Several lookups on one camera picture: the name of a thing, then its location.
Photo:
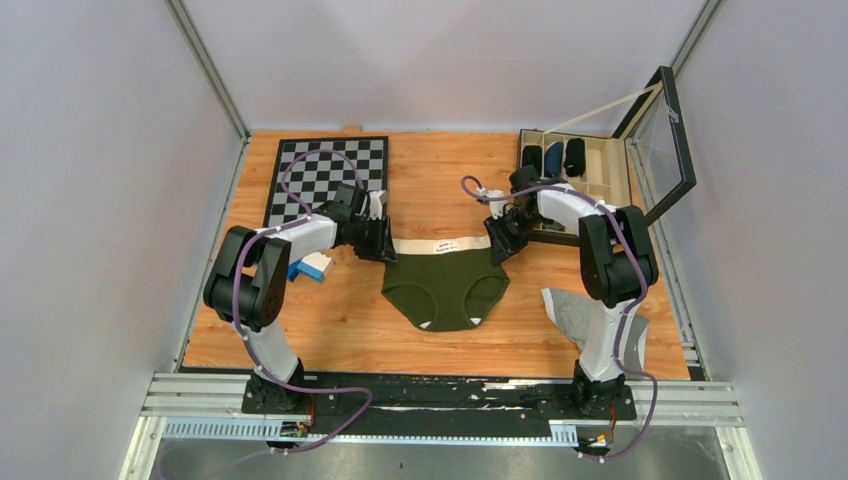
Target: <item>checkerboard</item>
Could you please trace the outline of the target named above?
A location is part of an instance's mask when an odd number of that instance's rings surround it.
[[[388,189],[388,137],[281,140],[274,167],[275,181],[272,182],[265,211],[266,227],[289,222],[305,213],[283,191],[283,181],[287,181],[289,190],[312,208],[332,200],[340,183],[356,183],[350,165],[338,155],[325,152],[309,155],[294,166],[288,179],[283,178],[283,172],[297,156],[319,148],[341,152],[353,160],[367,190]]]

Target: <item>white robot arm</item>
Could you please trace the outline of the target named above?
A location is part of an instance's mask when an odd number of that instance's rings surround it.
[[[659,277],[645,217],[638,207],[604,205],[561,180],[541,180],[533,167],[523,167],[510,175],[510,183],[509,197],[514,198],[510,205],[503,204],[507,197],[498,196],[499,192],[491,192],[495,193],[492,195],[482,187],[474,195],[489,203],[492,210],[492,216],[484,221],[492,242],[492,263],[500,264],[526,247],[531,231],[543,219],[578,232],[583,285],[599,303],[592,312],[586,345],[575,365],[575,390],[584,413],[603,410],[610,404],[610,396],[620,395],[624,387],[625,372],[616,353],[624,351],[640,305],[643,287],[639,277],[644,279],[645,287],[656,283]],[[616,247],[621,242],[610,217],[616,222],[618,233],[623,234],[639,273],[626,253]]]
[[[255,266],[256,274],[241,275],[238,289],[239,317],[242,328],[236,330],[252,349],[254,362],[261,365],[257,375],[272,381],[263,372],[286,383],[298,383],[303,366],[292,352],[279,324],[289,265],[313,252],[339,245],[353,245],[359,258],[381,262],[397,260],[391,237],[391,223],[385,215],[385,191],[367,192],[342,184],[333,201],[322,205],[308,216],[302,216],[287,228],[271,232],[260,229],[262,237],[247,254],[246,267]],[[233,227],[221,245],[203,290],[204,303],[219,318],[233,322],[232,302],[237,259],[257,230]],[[291,393],[292,405],[297,403]]]

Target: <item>underwear label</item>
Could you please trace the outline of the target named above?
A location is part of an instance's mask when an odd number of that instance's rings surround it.
[[[433,247],[433,253],[447,253],[453,252],[454,250],[459,250],[459,242],[446,240],[444,242],[438,242]]]

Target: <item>wooden box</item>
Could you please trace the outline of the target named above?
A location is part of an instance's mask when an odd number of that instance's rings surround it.
[[[586,171],[566,177],[562,169],[561,178],[610,205],[639,205],[649,225],[695,186],[674,73],[668,67],[657,69],[611,137],[521,130],[516,165],[522,166],[522,152],[528,146],[541,147],[544,156],[553,143],[566,145],[575,138],[585,141]],[[639,175],[631,176],[631,169]],[[632,185],[637,178],[640,184]],[[530,240],[577,245],[577,232],[545,221],[531,233]]]

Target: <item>white waistband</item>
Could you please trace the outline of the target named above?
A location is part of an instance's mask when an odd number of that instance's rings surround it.
[[[395,251],[403,255],[440,255],[463,250],[489,248],[492,243],[488,236],[461,237],[444,240],[402,240],[394,239]]]

